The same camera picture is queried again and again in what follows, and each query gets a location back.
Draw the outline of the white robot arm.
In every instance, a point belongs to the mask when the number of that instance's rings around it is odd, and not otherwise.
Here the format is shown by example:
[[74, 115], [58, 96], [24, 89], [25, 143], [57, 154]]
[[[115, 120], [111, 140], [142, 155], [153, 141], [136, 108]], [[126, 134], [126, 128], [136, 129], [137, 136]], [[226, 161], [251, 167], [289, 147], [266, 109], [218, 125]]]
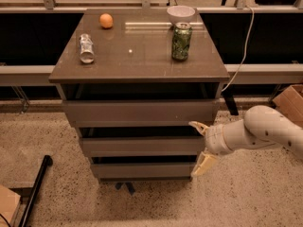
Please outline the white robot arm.
[[268, 149], [282, 146], [303, 158], [303, 129], [277, 110], [267, 106], [250, 108], [239, 121], [207, 126], [198, 121], [189, 125], [203, 136], [205, 149], [200, 153], [192, 177], [206, 173], [221, 156], [235, 150]]

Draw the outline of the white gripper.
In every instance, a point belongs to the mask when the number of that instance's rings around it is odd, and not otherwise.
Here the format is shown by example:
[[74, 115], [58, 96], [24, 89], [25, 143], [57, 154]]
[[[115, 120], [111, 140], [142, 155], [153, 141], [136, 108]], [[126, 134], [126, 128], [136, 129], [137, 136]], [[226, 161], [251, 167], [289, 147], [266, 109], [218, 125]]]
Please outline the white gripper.
[[218, 161], [216, 155], [225, 155], [228, 153], [228, 147], [223, 139], [223, 125], [208, 127], [204, 123], [198, 121], [190, 121], [188, 123], [195, 128], [198, 133], [205, 136], [205, 146], [212, 153], [202, 152], [197, 160], [195, 167], [191, 172], [192, 177], [198, 177], [205, 174]]

